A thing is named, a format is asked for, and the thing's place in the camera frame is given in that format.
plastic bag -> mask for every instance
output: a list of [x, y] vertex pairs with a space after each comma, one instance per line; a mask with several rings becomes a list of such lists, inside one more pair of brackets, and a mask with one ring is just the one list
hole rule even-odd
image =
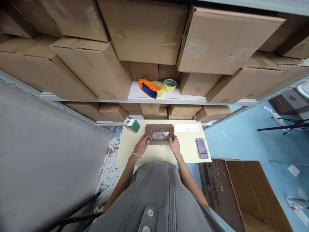
[[168, 140], [169, 136], [170, 136], [170, 132], [169, 131], [163, 131], [163, 130], [159, 130], [159, 131], [148, 131], [149, 133], [149, 140]]

green box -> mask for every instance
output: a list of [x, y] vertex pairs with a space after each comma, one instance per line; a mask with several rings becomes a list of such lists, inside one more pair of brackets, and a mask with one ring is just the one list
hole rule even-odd
[[124, 123], [124, 126], [133, 133], [137, 133], [141, 127], [136, 119], [127, 119], [127, 121]]

bracelet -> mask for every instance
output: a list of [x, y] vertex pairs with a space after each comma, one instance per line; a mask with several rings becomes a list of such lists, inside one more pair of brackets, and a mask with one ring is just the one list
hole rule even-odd
[[137, 155], [138, 157], [139, 157], [139, 159], [141, 159], [142, 158], [142, 156], [141, 155], [139, 155], [139, 154], [136, 154], [136, 153], [134, 153], [134, 152], [131, 152], [131, 155]]

button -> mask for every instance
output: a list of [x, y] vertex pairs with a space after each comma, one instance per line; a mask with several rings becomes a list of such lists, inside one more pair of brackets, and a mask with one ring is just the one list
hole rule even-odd
[[152, 217], [154, 215], [154, 211], [152, 209], [147, 210], [148, 216]]
[[144, 227], [142, 228], [142, 232], [150, 232], [149, 226], [144, 226]]

person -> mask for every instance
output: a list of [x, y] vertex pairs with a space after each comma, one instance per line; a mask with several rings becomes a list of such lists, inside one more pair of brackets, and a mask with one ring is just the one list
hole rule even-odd
[[189, 171], [177, 136], [169, 142], [179, 168], [152, 161], [139, 166], [133, 175], [137, 159], [149, 144], [147, 138], [143, 135], [136, 144], [103, 215], [89, 232], [225, 232]]

